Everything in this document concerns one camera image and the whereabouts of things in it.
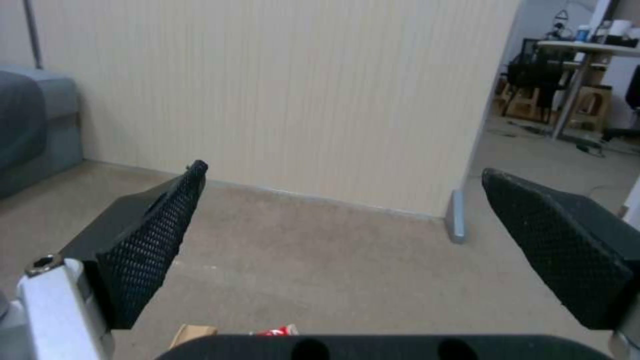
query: wooden stool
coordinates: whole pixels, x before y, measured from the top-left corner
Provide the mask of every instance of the wooden stool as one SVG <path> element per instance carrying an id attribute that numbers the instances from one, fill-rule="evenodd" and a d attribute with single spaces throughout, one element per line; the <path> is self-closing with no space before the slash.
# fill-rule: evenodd
<path id="1" fill-rule="evenodd" d="M 611 105 L 611 86 L 583 86 L 569 121 L 569 127 L 601 133 Z"/>
<path id="2" fill-rule="evenodd" d="M 502 98 L 506 100 L 509 99 L 510 93 L 514 91 L 513 86 L 509 85 L 507 89 L 505 89 Z M 538 120 L 538 112 L 539 109 L 536 107 L 536 103 L 538 102 L 538 94 L 540 90 L 538 88 L 520 88 L 518 89 L 518 93 L 511 101 L 509 108 L 506 111 L 506 116 L 508 117 L 516 117 L 520 119 L 527 119 L 533 121 Z"/>

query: silver metal bracket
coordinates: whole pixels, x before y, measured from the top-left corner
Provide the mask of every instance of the silver metal bracket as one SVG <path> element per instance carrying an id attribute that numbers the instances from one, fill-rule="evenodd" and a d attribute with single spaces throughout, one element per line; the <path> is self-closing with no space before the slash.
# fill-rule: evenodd
<path id="1" fill-rule="evenodd" d="M 465 202 L 460 189 L 451 192 L 444 224 L 453 243 L 465 242 Z"/>

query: couch cushion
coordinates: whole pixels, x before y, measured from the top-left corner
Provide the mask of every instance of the couch cushion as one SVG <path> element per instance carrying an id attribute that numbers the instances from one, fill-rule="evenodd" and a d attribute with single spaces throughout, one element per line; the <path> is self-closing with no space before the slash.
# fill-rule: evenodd
<path id="1" fill-rule="evenodd" d="M 0 71 L 27 76 L 38 83 L 44 96 L 47 119 L 77 113 L 76 84 L 70 78 L 44 70 L 15 65 L 0 65 Z"/>

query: beige wall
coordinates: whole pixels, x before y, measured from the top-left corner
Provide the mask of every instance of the beige wall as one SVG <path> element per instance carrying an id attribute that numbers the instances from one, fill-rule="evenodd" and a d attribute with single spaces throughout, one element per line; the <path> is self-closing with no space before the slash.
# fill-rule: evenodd
<path id="1" fill-rule="evenodd" d="M 634 26 L 640 26 L 640 1 L 620 0 L 612 17 L 613 19 L 631 20 Z"/>
<path id="2" fill-rule="evenodd" d="M 443 215 L 518 0 L 35 0 L 90 159 Z"/>
<path id="3" fill-rule="evenodd" d="M 22 0 L 0 0 L 0 65 L 34 66 Z"/>

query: white container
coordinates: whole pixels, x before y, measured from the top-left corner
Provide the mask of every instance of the white container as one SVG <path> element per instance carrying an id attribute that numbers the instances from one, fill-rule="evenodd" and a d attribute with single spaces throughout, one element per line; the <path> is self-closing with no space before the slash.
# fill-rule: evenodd
<path id="1" fill-rule="evenodd" d="M 627 34 L 633 24 L 629 20 L 613 20 L 609 35 L 623 37 Z"/>
<path id="2" fill-rule="evenodd" d="M 631 28 L 628 32 L 627 35 L 630 38 L 640 38 L 640 28 Z"/>

